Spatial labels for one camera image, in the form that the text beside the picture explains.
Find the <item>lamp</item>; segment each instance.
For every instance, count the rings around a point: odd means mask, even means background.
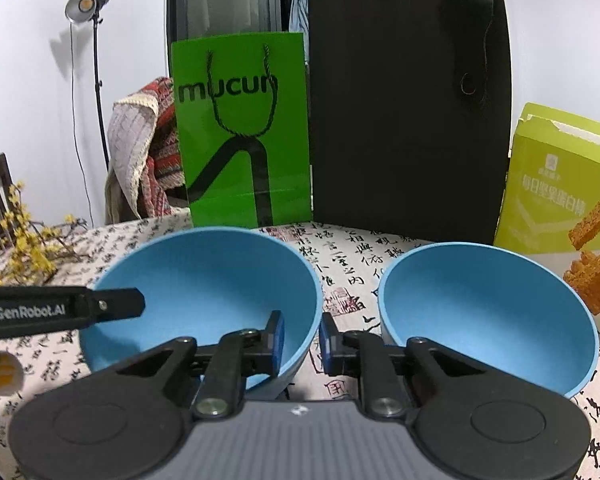
[[[93,71],[95,76],[96,105],[98,107],[98,122],[100,124],[100,139],[102,140],[102,151],[104,160],[109,169],[109,153],[107,151],[107,137],[104,132],[104,123],[102,121],[102,102],[100,100],[100,88],[102,81],[98,76],[98,25],[102,22],[100,19],[100,9],[107,4],[109,0],[69,0],[64,8],[64,15],[71,23],[85,23],[93,21]]]

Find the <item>gray gripper base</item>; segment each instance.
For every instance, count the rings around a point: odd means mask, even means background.
[[[451,480],[406,428],[364,417],[352,401],[247,402],[197,425],[143,480]]]

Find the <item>bowl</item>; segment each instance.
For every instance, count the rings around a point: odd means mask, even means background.
[[[464,242],[417,248],[385,271],[378,303],[387,343],[429,338],[566,397],[596,368],[598,331],[582,300],[510,251]]]
[[[80,332],[92,372],[180,336],[218,343],[229,332],[264,329],[272,310],[284,319],[280,373],[247,380],[252,399],[274,399],[302,364],[322,314],[322,289],[311,265],[275,238],[232,227],[194,228],[141,246],[109,268],[94,288],[136,287],[141,317]]]

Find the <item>white wall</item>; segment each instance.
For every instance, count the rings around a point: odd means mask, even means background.
[[[67,0],[0,0],[0,152],[37,218],[88,218],[72,137]],[[534,101],[600,121],[600,0],[506,0],[512,126]],[[105,127],[112,102],[166,74],[165,0],[111,0],[100,27]],[[106,172],[90,26],[74,31],[78,148],[96,224]]]
[[[505,0],[512,126],[526,102],[600,121],[600,0]]]
[[[0,0],[0,152],[36,218],[89,218],[72,133],[67,0]],[[111,0],[98,34],[105,128],[112,102],[165,75],[165,0]],[[106,168],[93,83],[90,24],[74,26],[78,149],[93,219],[104,222]]]

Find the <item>screw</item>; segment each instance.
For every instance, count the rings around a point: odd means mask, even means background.
[[[392,416],[402,411],[402,405],[391,397],[380,397],[371,403],[371,409],[380,416]]]
[[[222,415],[229,409],[229,405],[222,399],[209,397],[202,399],[196,408],[203,415]]]

